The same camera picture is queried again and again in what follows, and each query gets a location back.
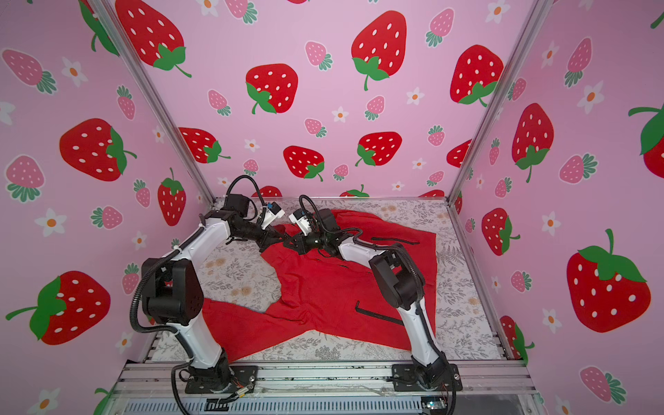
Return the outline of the red zip jacket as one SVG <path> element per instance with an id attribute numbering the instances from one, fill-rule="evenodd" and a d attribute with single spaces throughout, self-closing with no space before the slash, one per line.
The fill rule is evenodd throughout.
<path id="1" fill-rule="evenodd" d="M 282 245 L 266 249 L 263 261 L 281 284 L 281 297 L 263 313 L 208 299 L 202 316 L 230 361 L 258 353 L 303 333 L 316 330 L 395 349 L 411 347 L 399 313 L 382 297 L 366 266 L 325 258 L 312 251 L 304 256 Z"/>

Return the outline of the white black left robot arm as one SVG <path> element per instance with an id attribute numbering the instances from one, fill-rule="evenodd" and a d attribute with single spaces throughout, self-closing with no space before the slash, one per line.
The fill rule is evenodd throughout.
<path id="1" fill-rule="evenodd" d="M 285 215 L 282 207 L 262 202 L 254 222 L 246 217 L 251 202 L 243 195 L 228 196 L 221 209 L 201 216 L 198 228 L 183 243 L 142 265 L 142 279 L 130 307 L 131 326 L 139 333 L 174 335 L 187 355 L 182 370 L 188 377 L 182 381 L 188 394 L 225 393 L 232 387 L 244 387 L 202 316 L 204 294 L 196 268 L 228 241 L 254 241 L 264 250 L 287 238 L 271 227 Z"/>

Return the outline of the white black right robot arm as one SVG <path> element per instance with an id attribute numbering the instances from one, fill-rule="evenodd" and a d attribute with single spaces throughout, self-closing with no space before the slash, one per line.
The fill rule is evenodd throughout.
<path id="1" fill-rule="evenodd" d="M 437 344 L 425 307 L 425 277 L 405 246 L 396 240 L 363 240 L 361 228 L 340 228 L 331 212 L 297 209 L 289 221 L 299 228 L 284 245 L 299 254 L 320 249 L 330 256 L 370 269 L 380 294 L 399 313 L 411 346 L 415 382 L 427 391 L 456 394 L 463 389 L 458 368 Z"/>

